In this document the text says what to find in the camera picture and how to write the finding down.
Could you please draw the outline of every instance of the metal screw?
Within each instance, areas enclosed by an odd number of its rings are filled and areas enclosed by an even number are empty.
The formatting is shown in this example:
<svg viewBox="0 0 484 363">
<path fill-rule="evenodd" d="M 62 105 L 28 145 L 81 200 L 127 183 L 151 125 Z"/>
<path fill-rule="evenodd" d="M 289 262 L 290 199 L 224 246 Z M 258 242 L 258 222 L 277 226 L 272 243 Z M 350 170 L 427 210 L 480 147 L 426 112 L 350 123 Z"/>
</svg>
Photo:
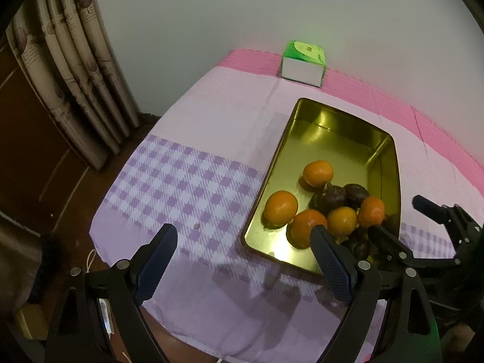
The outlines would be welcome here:
<svg viewBox="0 0 484 363">
<path fill-rule="evenodd" d="M 127 260 L 127 259 L 121 259 L 121 260 L 120 260 L 120 261 L 118 261 L 118 263 L 116 264 L 116 267 L 117 267 L 119 270 L 124 270 L 124 269 L 126 269 L 128 266 L 129 266 L 129 260 Z"/>
<path fill-rule="evenodd" d="M 79 266 L 76 266 L 75 268 L 71 269 L 71 276 L 78 276 L 81 274 L 81 268 Z"/>
<path fill-rule="evenodd" d="M 407 274 L 408 277 L 415 277 L 417 275 L 417 272 L 415 269 L 412 268 L 406 268 L 405 273 Z"/>
<path fill-rule="evenodd" d="M 358 267 L 361 270 L 369 270 L 371 268 L 371 265 L 367 261 L 359 261 Z"/>
</svg>

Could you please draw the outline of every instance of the rectangular tray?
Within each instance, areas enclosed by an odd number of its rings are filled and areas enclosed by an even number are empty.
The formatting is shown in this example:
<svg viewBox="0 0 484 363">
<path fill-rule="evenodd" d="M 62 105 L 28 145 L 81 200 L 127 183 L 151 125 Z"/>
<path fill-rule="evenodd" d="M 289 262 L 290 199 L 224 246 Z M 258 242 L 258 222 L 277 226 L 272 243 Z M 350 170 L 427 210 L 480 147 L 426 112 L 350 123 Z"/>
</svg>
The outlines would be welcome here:
<svg viewBox="0 0 484 363">
<path fill-rule="evenodd" d="M 270 163 L 262 187 L 242 231 L 249 248 L 273 260 L 285 262 L 312 273 L 321 270 L 310 248 L 294 248 L 286 238 L 286 226 L 268 229 L 262 212 L 276 191 L 292 192 L 299 202 L 298 213 L 307 209 L 313 195 L 299 184 L 304 167 L 326 160 L 334 171 L 332 183 L 357 183 L 385 203 L 386 225 L 395 236 L 400 229 L 400 179 L 393 138 L 373 124 L 331 106 L 301 98 Z"/>
</svg>

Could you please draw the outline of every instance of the wooden cabinet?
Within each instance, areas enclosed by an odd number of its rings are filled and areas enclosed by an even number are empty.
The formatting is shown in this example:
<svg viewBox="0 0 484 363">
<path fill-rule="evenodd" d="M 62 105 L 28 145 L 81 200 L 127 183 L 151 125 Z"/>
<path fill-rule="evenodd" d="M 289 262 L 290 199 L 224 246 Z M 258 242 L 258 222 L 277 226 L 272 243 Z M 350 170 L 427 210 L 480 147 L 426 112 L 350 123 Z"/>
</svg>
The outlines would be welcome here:
<svg viewBox="0 0 484 363">
<path fill-rule="evenodd" d="M 0 39 L 0 211 L 49 233 L 86 170 Z"/>
</svg>

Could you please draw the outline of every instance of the small object on blanket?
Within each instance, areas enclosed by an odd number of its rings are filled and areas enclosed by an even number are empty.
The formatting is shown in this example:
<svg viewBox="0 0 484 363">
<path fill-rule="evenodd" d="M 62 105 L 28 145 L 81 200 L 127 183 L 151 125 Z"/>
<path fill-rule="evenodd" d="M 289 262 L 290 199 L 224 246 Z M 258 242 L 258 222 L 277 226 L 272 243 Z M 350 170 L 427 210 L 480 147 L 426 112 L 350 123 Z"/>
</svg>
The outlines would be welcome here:
<svg viewBox="0 0 484 363">
<path fill-rule="evenodd" d="M 318 45 L 289 41 L 282 54 L 281 77 L 321 87 L 326 60 Z"/>
</svg>

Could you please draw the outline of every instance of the curtain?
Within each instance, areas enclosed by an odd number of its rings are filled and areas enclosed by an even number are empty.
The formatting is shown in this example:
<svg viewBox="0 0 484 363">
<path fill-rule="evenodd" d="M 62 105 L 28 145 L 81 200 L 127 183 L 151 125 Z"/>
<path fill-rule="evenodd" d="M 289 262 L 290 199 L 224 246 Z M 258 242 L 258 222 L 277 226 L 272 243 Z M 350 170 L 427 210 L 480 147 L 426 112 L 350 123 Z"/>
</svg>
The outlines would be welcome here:
<svg viewBox="0 0 484 363">
<path fill-rule="evenodd" d="M 99 170 L 138 127 L 93 0 L 26 0 L 7 29 L 21 69 L 71 146 Z"/>
</svg>

